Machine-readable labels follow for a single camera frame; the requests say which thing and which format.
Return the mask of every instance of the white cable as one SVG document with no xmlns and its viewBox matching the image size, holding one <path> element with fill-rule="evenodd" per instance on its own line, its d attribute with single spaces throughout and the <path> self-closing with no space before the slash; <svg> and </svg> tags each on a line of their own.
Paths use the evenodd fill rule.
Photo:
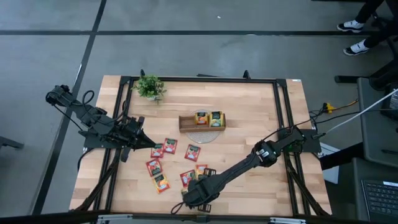
<svg viewBox="0 0 398 224">
<path fill-rule="evenodd" d="M 397 91 L 398 91 L 398 89 L 394 90 L 393 92 L 391 92 L 391 93 L 388 94 L 387 96 L 381 98 L 379 101 L 373 103 L 370 107 L 366 108 L 365 110 L 362 110 L 359 114 L 357 114 L 357 115 L 353 116 L 352 118 L 350 118 L 350 119 L 348 119 L 348 120 L 346 120 L 346 121 L 344 121 L 344 122 L 342 122 L 342 123 L 340 123 L 340 124 L 337 124 L 336 126 L 332 127 L 331 129 L 329 129 L 329 131 L 326 132 L 326 134 L 328 134 L 328 133 L 331 132 L 332 130 L 334 130 L 334 129 L 340 127 L 341 125 L 343 125 L 343 124 L 345 124 L 345 123 L 348 123 L 348 122 L 354 120 L 356 117 L 361 116 L 361 114 L 367 112 L 370 108 L 372 108 L 372 107 L 375 106 L 376 104 L 380 103 L 381 101 L 385 100 L 385 99 L 388 98 L 389 96 L 393 95 L 393 94 L 394 94 L 395 92 L 397 92 Z"/>
</svg>

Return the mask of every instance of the small pot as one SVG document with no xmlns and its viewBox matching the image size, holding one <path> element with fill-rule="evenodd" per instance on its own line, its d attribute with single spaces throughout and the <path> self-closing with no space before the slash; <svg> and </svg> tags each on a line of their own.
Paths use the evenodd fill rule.
<svg viewBox="0 0 398 224">
<path fill-rule="evenodd" d="M 158 99 L 158 96 L 147 97 L 149 101 L 155 101 Z"/>
</svg>

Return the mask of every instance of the person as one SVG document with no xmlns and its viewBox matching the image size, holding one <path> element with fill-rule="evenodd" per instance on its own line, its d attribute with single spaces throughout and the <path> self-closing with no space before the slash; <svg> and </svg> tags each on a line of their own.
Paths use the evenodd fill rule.
<svg viewBox="0 0 398 224">
<path fill-rule="evenodd" d="M 366 21 L 371 17 L 372 13 L 383 3 L 384 0 L 368 0 L 361 8 L 355 20 L 348 21 L 337 25 L 337 29 L 343 32 L 359 33 L 363 29 Z M 344 54 L 349 56 L 359 55 L 368 52 L 369 49 L 377 46 L 383 40 L 386 40 L 392 35 L 398 34 L 398 24 L 395 21 L 390 21 L 380 30 L 380 32 L 371 35 L 361 42 L 347 47 L 343 50 Z"/>
</svg>

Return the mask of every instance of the black pants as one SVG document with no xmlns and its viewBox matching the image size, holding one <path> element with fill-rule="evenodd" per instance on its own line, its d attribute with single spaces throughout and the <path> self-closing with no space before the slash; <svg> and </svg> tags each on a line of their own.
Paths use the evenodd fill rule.
<svg viewBox="0 0 398 224">
<path fill-rule="evenodd" d="M 372 13 L 376 12 L 376 9 L 383 1 L 368 0 L 356 16 L 356 22 L 365 23 L 371 17 Z M 395 21 L 389 22 L 380 32 L 368 37 L 364 45 L 367 48 L 372 48 L 392 35 L 398 35 L 398 24 Z"/>
</svg>

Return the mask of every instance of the keyboard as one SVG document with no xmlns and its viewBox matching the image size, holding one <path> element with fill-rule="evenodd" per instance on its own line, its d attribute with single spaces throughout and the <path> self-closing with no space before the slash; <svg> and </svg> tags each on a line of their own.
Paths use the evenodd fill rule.
<svg viewBox="0 0 398 224">
<path fill-rule="evenodd" d="M 398 183 L 362 180 L 369 221 L 393 218 L 398 223 Z"/>
</svg>

